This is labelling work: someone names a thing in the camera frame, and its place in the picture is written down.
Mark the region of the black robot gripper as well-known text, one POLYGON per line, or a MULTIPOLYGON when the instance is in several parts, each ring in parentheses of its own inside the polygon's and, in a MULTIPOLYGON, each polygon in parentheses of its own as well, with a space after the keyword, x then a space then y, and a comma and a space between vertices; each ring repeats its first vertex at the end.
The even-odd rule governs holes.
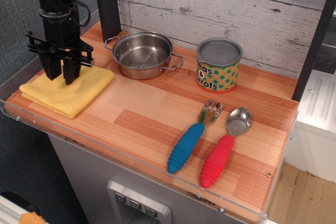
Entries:
POLYGON ((69 54, 63 62, 63 74, 66 85, 71 85, 80 74, 81 65, 91 67, 94 65, 92 58, 93 47, 80 39, 80 28, 88 25, 87 18, 84 24, 79 22, 77 5, 69 5, 64 11, 51 13, 40 8, 39 15, 43 20, 43 31, 28 31, 28 50, 37 53, 42 63, 46 76, 54 80, 61 75, 61 60, 56 50, 38 49, 38 43, 45 42, 60 51, 61 58, 69 54))

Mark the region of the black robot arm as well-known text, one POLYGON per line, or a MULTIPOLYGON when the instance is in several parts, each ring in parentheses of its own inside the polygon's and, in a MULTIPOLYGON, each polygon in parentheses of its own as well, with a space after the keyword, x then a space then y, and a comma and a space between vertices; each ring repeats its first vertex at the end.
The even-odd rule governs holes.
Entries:
POLYGON ((93 47, 82 41, 80 29, 90 22, 79 19, 79 7, 87 5, 77 0, 39 0, 39 15, 43 31, 28 31, 28 48, 39 59, 50 80, 63 75, 67 85, 80 75, 81 66, 91 67, 93 47))

